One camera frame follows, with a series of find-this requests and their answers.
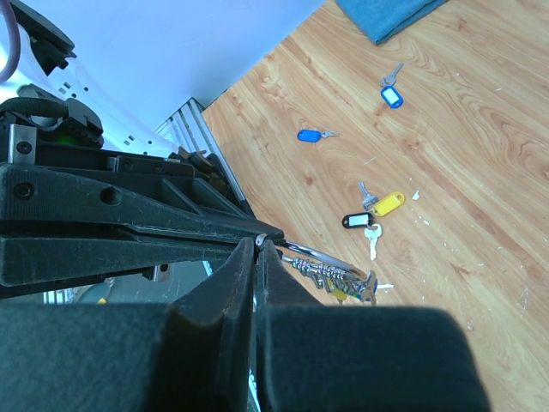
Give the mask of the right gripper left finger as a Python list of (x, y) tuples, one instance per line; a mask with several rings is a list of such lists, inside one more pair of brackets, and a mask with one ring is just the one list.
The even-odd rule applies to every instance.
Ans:
[(243, 411), (255, 245), (171, 304), (1, 307), (4, 411)]

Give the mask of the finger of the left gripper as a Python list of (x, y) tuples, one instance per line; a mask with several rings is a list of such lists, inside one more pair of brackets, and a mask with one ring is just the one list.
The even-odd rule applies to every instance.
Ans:
[(1, 297), (83, 286), (163, 264), (225, 259), (239, 241), (129, 235), (119, 239), (3, 236)]
[(227, 244), (260, 234), (284, 239), (282, 230), (247, 215), (194, 177), (3, 165), (1, 218), (113, 225)]

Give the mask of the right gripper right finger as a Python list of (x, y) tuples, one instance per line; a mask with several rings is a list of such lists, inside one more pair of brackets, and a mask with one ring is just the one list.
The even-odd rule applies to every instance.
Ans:
[(256, 278), (264, 411), (488, 411), (460, 325), (424, 306), (325, 306), (265, 240)]

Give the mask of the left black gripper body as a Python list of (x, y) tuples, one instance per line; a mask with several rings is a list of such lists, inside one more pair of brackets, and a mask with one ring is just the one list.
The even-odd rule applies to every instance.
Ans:
[(36, 142), (27, 141), (23, 151), (9, 141), (11, 124), (1, 125), (1, 161), (9, 155), (31, 157), (31, 163), (39, 167), (52, 167), (65, 172), (89, 171), (94, 173), (118, 173), (123, 181), (133, 178), (155, 179), (186, 178), (200, 179), (204, 189), (188, 189), (187, 197), (207, 209), (216, 209), (227, 213), (237, 212), (240, 203), (230, 186), (226, 175), (221, 171), (218, 158), (208, 157), (198, 152), (187, 152), (180, 148), (167, 158), (147, 154), (129, 154), (103, 150), (99, 148), (99, 139), (89, 140), (83, 131), (70, 126), (68, 129), (46, 130), (35, 125), (26, 127), (36, 134)]

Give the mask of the large metal keyring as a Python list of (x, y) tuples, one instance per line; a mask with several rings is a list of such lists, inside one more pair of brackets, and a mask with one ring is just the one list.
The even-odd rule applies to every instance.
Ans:
[(305, 256), (289, 257), (275, 250), (281, 262), (289, 263), (301, 276), (311, 279), (317, 289), (334, 295), (340, 302), (341, 294), (372, 306), (377, 304), (378, 280), (373, 270), (365, 273), (336, 257), (289, 240), (282, 240), (281, 247)]

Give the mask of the white tag key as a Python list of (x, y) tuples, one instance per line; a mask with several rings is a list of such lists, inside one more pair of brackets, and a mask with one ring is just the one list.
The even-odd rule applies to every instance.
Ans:
[(345, 229), (358, 229), (364, 230), (364, 236), (369, 241), (370, 245), (370, 260), (377, 259), (377, 243), (379, 238), (383, 235), (383, 227), (380, 223), (375, 222), (374, 214), (371, 212), (364, 212), (358, 214), (345, 215), (341, 224)]

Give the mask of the yellow tag key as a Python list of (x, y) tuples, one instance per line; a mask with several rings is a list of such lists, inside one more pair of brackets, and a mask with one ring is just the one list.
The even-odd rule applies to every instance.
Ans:
[(406, 202), (405, 195), (399, 191), (392, 192), (386, 197), (379, 199), (366, 189), (363, 182), (359, 182), (359, 189), (363, 197), (363, 208), (366, 212), (370, 212), (376, 217), (384, 217)]

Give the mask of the blue tag key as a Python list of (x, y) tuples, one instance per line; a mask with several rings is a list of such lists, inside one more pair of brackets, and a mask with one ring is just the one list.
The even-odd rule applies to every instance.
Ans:
[(385, 76), (381, 82), (381, 96), (385, 103), (391, 108), (391, 109), (398, 109), (400, 108), (403, 103), (404, 99), (400, 95), (400, 93), (395, 89), (395, 83), (396, 83), (396, 77), (399, 73), (399, 71), (404, 66), (404, 63), (399, 63), (396, 68), (387, 76)]
[(330, 138), (332, 136), (339, 136), (339, 133), (329, 131), (329, 130), (309, 130), (304, 129), (300, 130), (297, 133), (297, 139), (301, 142), (320, 142), (325, 138)]

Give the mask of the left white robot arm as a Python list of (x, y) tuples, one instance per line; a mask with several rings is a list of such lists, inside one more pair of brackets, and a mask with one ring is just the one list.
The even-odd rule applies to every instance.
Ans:
[(1, 295), (49, 293), (229, 256), (283, 232), (254, 216), (194, 100), (157, 130), (122, 108), (72, 40), (21, 1), (1, 86)]

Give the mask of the blue folded cloth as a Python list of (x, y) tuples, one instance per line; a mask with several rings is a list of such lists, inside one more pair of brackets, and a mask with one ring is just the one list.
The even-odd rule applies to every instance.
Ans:
[(413, 25), (445, 0), (340, 0), (345, 16), (374, 45), (381, 45)]

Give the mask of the black mounting base rail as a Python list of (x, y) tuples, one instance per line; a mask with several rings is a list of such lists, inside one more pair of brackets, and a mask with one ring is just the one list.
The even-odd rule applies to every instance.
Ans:
[(50, 305), (99, 303), (171, 303), (186, 295), (221, 266), (218, 261), (181, 262), (172, 266), (169, 278), (154, 282), (142, 275), (108, 278), (102, 283), (42, 293)]

